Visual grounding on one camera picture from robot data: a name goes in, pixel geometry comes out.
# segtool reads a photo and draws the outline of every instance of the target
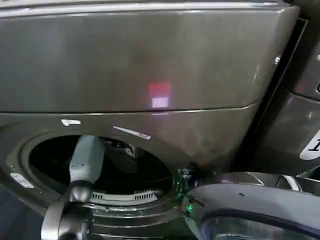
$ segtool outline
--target white sticker with number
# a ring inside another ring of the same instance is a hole
[[[320,130],[300,153],[302,160],[312,160],[320,157]]]

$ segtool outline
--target front-load washer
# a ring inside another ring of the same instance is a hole
[[[1,182],[44,214],[79,137],[99,136],[93,232],[193,236],[190,179],[228,170],[298,14],[281,0],[0,2]]]

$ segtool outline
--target white plastic part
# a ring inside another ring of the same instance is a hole
[[[92,204],[110,205],[110,206],[135,206],[151,203],[158,200],[152,190],[146,190],[139,193],[116,195],[105,194],[101,192],[93,192],[92,198],[89,200]]]
[[[101,174],[105,145],[98,136],[81,136],[69,165],[70,182],[89,181],[94,184]]]
[[[141,132],[138,132],[138,131],[133,131],[131,129],[127,129],[127,128],[123,128],[123,127],[119,127],[119,126],[113,126],[114,129],[118,129],[122,132],[125,132],[127,134],[131,134],[131,135],[134,135],[134,136],[137,136],[139,138],[142,138],[142,139],[146,139],[146,140],[149,140],[151,139],[151,136],[149,135],[146,135],[144,133],[141,133]]]
[[[10,176],[22,187],[26,189],[33,189],[35,186],[33,186],[24,176],[22,176],[20,173],[12,172],[10,173]]]
[[[61,119],[61,122],[66,127],[68,127],[69,125],[80,125],[81,124],[80,120],[71,120],[71,119]]]

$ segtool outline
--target gray metallic panel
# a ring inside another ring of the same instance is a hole
[[[142,148],[165,163],[185,168],[194,163],[205,167],[214,163],[221,168],[241,143],[258,104],[245,108],[87,114],[1,114],[1,159],[24,141],[59,135],[106,136]],[[65,126],[61,119],[80,124]],[[114,127],[150,136],[135,136]]]
[[[295,0],[294,4],[301,7],[301,13],[309,22],[286,72],[284,81],[292,92],[320,100],[318,90],[320,85],[320,15],[318,12],[320,0]]]
[[[235,109],[109,114],[3,113],[0,115],[0,159],[4,160],[0,165],[1,181],[43,214],[58,194],[33,178],[28,169],[29,153],[42,141],[61,135],[106,136],[143,148],[171,167],[184,168],[193,164],[207,171],[221,172],[228,168],[257,107],[254,104]],[[80,124],[65,126],[62,119],[77,120]],[[150,139],[114,126],[143,133]],[[23,174],[35,188],[20,186],[9,176],[12,172]],[[103,224],[105,218],[96,221]],[[115,233],[108,227],[98,227],[96,231]],[[122,228],[121,233],[132,236],[130,234],[135,231]]]
[[[285,6],[2,18],[0,112],[248,106],[295,24]]]
[[[300,153],[320,129],[320,102],[280,92],[265,116],[253,169],[296,176],[320,165],[320,157],[302,160]]]

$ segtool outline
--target circular door frame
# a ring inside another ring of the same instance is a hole
[[[320,182],[284,175],[237,172],[217,175],[190,190],[181,210],[193,234],[209,240],[205,223],[234,217],[320,239]]]

